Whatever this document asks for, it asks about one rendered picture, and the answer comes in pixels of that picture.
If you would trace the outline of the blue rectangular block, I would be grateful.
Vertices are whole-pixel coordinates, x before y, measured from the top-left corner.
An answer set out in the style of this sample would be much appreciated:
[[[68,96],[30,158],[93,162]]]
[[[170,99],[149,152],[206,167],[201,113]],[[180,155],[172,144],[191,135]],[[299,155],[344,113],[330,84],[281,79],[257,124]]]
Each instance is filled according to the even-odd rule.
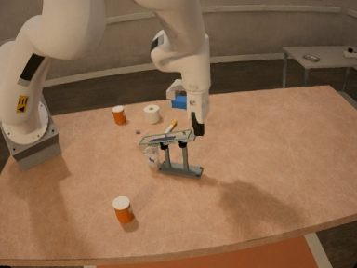
[[[171,101],[172,108],[178,108],[187,110],[187,97],[185,96],[177,96],[175,100]]]

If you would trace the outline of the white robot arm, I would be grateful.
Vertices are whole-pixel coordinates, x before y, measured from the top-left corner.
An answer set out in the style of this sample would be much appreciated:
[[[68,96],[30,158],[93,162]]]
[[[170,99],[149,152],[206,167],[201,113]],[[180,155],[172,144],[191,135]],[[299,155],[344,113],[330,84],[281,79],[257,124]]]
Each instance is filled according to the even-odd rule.
[[[166,98],[175,100],[180,90],[209,88],[209,37],[199,0],[131,1],[153,10],[163,28],[152,41],[154,65],[163,72],[181,73],[182,80],[175,80]],[[0,46],[0,121],[18,144],[36,142],[46,132],[48,115],[40,98],[52,62],[89,55],[106,27],[105,0],[44,0],[42,15],[28,19],[16,41]]]

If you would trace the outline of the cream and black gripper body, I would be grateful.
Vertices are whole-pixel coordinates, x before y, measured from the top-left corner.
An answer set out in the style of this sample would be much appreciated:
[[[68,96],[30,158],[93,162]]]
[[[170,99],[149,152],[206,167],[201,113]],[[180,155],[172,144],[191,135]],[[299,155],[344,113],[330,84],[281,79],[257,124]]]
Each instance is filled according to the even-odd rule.
[[[188,121],[192,121],[192,112],[195,112],[198,123],[203,124],[210,110],[209,91],[186,90],[186,92]]]

